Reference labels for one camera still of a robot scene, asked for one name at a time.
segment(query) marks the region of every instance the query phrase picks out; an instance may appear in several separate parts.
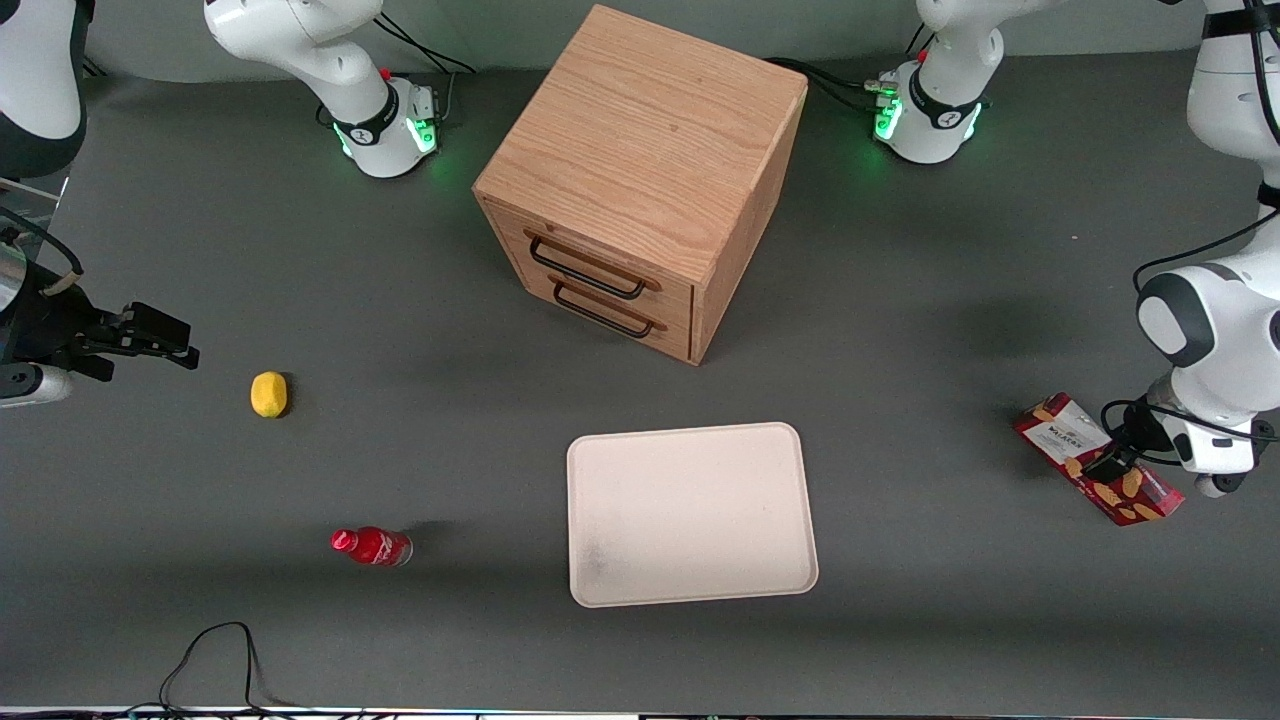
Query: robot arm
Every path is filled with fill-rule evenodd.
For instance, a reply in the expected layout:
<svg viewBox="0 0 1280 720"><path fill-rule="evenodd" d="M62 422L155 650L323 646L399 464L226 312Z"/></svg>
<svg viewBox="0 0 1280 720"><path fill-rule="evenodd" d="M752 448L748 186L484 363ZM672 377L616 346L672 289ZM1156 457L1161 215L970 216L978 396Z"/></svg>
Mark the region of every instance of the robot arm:
<svg viewBox="0 0 1280 720"><path fill-rule="evenodd" d="M93 0L0 0L0 177L47 176L79 150L92 17Z"/></svg>
<svg viewBox="0 0 1280 720"><path fill-rule="evenodd" d="M433 152L431 88L388 78L340 40L378 17L381 0L206 0L205 23L232 55L297 77L334 119L343 151L366 174L404 174Z"/></svg>
<svg viewBox="0 0 1280 720"><path fill-rule="evenodd" d="M914 163L951 158L972 136L982 92L1004 58L997 26L1062 1L918 0L937 41L923 61L869 83L888 88L877 140ZM1124 424L1110 452L1085 470L1091 477L1111 479L1144 451L1169 451L1201 475L1206 495L1220 496L1239 487L1275 436L1256 419L1280 407L1280 219L1272 219L1280 213L1280 129L1262 105L1280 96L1272 82L1280 70L1257 70L1261 56L1280 54L1270 29L1280 26L1280 3L1263 1L1206 0L1188 99L1189 124L1206 145L1262 167L1258 234L1230 258L1160 273L1140 287L1138 323L1172 369L1143 398L1117 401L1128 406Z"/></svg>
<svg viewBox="0 0 1280 720"><path fill-rule="evenodd" d="M881 85L892 83L896 92L876 138L913 163L950 159L973 135L979 99L1005 58L998 26L1065 1L916 0L920 19L937 37L927 61L910 60L881 74Z"/></svg>
<svg viewBox="0 0 1280 720"><path fill-rule="evenodd" d="M79 67L92 0L0 0L0 176L38 177L69 164L84 138ZM195 369L191 328L141 302L99 310L76 284L83 269L22 215L0 229L0 407L61 400L69 373L110 380L101 355L151 355ZM67 255L61 277L17 247L20 231Z"/></svg>

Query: gray wall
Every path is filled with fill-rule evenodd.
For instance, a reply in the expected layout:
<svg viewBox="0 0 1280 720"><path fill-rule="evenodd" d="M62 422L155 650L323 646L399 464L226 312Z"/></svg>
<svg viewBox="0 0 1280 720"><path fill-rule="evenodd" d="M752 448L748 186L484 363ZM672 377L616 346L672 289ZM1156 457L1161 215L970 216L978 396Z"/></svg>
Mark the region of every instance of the gray wall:
<svg viewBox="0 0 1280 720"><path fill-rule="evenodd" d="M387 0L417 40L481 68L545 68L593 0ZM611 5L751 55L852 58L901 49L919 22L913 0L611 0ZM230 58L209 36L196 0L99 3L88 53L108 70L210 82L283 73ZM1014 55L1076 55L1192 47L1203 4L1074 0L1010 20ZM366 26L353 35L394 70L428 69L412 49Z"/></svg>

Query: bottle cap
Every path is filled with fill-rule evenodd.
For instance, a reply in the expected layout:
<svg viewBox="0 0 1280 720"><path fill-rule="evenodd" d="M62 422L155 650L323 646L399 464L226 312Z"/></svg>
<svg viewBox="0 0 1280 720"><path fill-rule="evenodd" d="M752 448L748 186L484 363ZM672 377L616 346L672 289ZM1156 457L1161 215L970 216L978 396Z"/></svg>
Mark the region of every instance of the bottle cap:
<svg viewBox="0 0 1280 720"><path fill-rule="evenodd" d="M338 552L349 552L356 547L356 532L355 530L338 530L329 538L329 544Z"/></svg>

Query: green indicator light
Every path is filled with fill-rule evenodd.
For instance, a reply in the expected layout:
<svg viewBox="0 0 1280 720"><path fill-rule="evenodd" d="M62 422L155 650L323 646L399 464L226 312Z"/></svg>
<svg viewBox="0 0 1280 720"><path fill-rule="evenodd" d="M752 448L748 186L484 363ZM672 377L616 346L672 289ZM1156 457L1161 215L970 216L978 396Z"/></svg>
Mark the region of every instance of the green indicator light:
<svg viewBox="0 0 1280 720"><path fill-rule="evenodd" d="M408 128L410 135L413 136L413 142L417 143L417 149L422 151L424 155L435 150L435 124L428 120L415 120L413 118L404 118L404 127Z"/></svg>
<svg viewBox="0 0 1280 720"><path fill-rule="evenodd" d="M338 123L333 124L333 132L338 136L338 142L342 142L342 154L351 158L351 147L347 147L347 138L343 137L342 131L338 129Z"/></svg>
<svg viewBox="0 0 1280 720"><path fill-rule="evenodd" d="M982 102L978 102L978 106L973 109L973 119L969 120L969 129L964 131L965 140L973 137L973 131L975 127L978 127L978 115L980 114L982 114Z"/></svg>
<svg viewBox="0 0 1280 720"><path fill-rule="evenodd" d="M897 129L897 120L902 117L902 101L893 99L893 102L881 110L884 115L876 122L876 135L881 140L888 140L893 137L893 131Z"/></svg>

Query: red cookie box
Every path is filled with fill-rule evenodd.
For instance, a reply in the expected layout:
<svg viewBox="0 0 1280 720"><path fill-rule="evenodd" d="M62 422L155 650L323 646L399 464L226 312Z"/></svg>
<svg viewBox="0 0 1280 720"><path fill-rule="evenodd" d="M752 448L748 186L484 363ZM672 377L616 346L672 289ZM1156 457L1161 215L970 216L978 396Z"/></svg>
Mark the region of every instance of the red cookie box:
<svg viewBox="0 0 1280 720"><path fill-rule="evenodd" d="M1112 483L1085 478L1084 468L1111 438L1065 392L1019 415L1014 429L1116 525L1167 518L1183 503L1183 493L1142 465Z"/></svg>

